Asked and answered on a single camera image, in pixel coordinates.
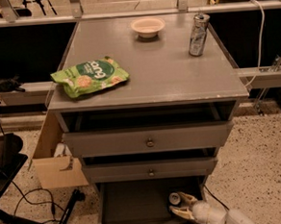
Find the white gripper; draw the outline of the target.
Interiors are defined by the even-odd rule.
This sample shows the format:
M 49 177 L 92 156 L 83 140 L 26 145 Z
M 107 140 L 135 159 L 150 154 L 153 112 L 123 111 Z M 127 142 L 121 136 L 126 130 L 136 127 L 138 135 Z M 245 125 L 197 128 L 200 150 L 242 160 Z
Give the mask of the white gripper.
M 175 215 L 198 224 L 225 224 L 227 214 L 225 210 L 212 207 L 205 201 L 198 201 L 196 197 L 186 192 L 179 192 L 179 196 L 185 208 L 171 206 L 169 210 Z

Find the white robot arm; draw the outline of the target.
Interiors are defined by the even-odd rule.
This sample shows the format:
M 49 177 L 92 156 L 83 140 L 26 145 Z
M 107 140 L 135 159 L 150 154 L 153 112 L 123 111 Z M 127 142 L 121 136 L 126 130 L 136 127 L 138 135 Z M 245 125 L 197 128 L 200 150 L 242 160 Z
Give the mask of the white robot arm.
M 186 192 L 171 192 L 168 201 L 172 213 L 196 224 L 255 224 L 239 210 L 223 211 Z

